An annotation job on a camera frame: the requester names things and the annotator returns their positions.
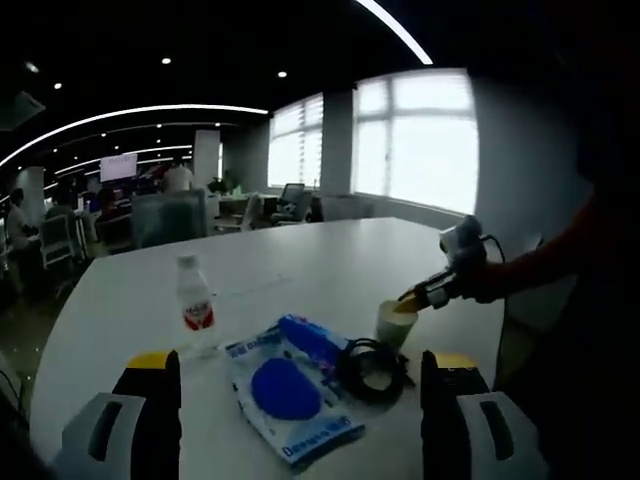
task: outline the plastic water bottle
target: plastic water bottle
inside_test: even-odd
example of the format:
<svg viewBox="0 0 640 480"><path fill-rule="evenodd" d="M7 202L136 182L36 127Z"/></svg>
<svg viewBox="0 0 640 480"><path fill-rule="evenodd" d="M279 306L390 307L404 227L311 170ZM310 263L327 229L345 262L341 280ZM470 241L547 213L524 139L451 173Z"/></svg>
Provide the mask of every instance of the plastic water bottle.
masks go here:
<svg viewBox="0 0 640 480"><path fill-rule="evenodd" d="M176 293L182 321L193 332L190 346L198 356L214 353L219 342L214 334L216 318L211 291L195 255L178 257Z"/></svg>

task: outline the wall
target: wall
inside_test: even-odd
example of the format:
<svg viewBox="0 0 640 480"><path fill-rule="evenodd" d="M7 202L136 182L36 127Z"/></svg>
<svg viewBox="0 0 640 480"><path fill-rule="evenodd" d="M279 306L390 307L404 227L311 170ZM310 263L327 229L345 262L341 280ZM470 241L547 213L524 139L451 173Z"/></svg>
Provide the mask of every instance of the wall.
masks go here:
<svg viewBox="0 0 640 480"><path fill-rule="evenodd" d="M493 233L508 258L521 254L533 237L549 240L563 230L590 192L575 171L577 137L562 109L537 92L472 79L479 132L479 184L476 216ZM323 122L323 195L349 193L353 101L351 92L325 94ZM268 125L262 136L242 134L225 144L241 182L266 191ZM394 216L448 228L460 217L405 202L360 196L371 216ZM540 328L555 319L570 290L565 280L520 294L510 313Z"/></svg>

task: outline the window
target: window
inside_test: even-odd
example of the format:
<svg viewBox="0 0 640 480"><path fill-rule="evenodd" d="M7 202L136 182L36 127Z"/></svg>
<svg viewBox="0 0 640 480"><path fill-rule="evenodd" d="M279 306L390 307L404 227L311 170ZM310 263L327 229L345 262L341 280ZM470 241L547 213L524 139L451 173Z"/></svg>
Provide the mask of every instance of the window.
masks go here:
<svg viewBox="0 0 640 480"><path fill-rule="evenodd" d="M352 191L473 213L478 131L466 73L367 80L354 110Z"/></svg>
<svg viewBox="0 0 640 480"><path fill-rule="evenodd" d="M322 95L277 111L271 121L268 183L320 186L322 168Z"/></svg>

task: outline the black ceiling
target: black ceiling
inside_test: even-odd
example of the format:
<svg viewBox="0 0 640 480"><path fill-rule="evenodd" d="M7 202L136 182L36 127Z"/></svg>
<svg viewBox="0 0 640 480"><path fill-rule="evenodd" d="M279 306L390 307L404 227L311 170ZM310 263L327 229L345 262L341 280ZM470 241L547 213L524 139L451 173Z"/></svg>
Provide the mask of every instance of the black ceiling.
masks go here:
<svg viewBox="0 0 640 480"><path fill-rule="evenodd" d="M524 2L515 2L523 3L517 7L506 0L378 3L416 38L436 67L465 66L521 78L549 77L554 68ZM0 161L43 133L97 114L178 103L273 111L319 91L349 88L362 78L422 67L355 0L116 5L52 2L24 13L1 7L0 15L13 23L16 33L11 51L0 54L0 99L24 90L46 110L12 132L0 132ZM163 65L163 57L171 63ZM39 73L28 71L26 61ZM288 72L287 78L278 78L281 70ZM61 89L53 88L56 82ZM166 111L95 122L19 154L0 167L0 183L18 165L43 164L53 171L73 164L75 156L112 153L114 142L127 150L152 148L158 132L148 126L156 123L167 127L166 145L170 130L177 136L186 131L169 124L221 122L224 136L225 129L257 120L252 114ZM109 134L103 138L105 131Z"/></svg>

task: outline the monitor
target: monitor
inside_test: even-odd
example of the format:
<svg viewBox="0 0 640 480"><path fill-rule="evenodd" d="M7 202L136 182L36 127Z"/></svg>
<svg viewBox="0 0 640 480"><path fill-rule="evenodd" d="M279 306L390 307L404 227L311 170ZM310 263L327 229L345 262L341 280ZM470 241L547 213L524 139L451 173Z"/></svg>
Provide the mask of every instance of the monitor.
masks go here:
<svg viewBox="0 0 640 480"><path fill-rule="evenodd" d="M100 159L100 181L108 182L119 178L136 176L138 164L137 153L127 153L124 155L113 155Z"/></svg>

